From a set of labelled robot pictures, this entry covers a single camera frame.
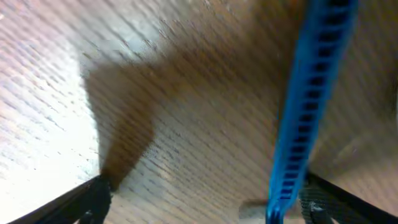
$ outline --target blurry object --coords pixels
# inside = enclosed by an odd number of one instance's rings
[[[109,182],[98,176],[10,224],[103,224],[110,204]]]

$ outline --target black object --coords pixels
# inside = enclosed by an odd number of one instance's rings
[[[302,215],[307,224],[393,224],[398,218],[308,173],[300,192]]]
[[[110,204],[109,181],[97,176],[10,224],[103,224]]]

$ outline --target wooden surface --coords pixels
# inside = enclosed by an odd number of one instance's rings
[[[398,215],[396,1],[361,1],[311,167]],[[2,0],[0,223],[112,177],[108,223],[264,199],[303,15],[281,0]]]

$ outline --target light beige surface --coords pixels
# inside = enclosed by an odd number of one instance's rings
[[[398,2],[361,1],[312,167],[398,215]],[[300,1],[2,0],[0,223],[94,177],[108,223],[237,223],[266,197]]]

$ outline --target blue plastic strip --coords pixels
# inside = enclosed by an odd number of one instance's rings
[[[312,0],[300,33],[275,146],[267,223],[283,223],[307,173],[318,124],[352,33],[357,0]]]

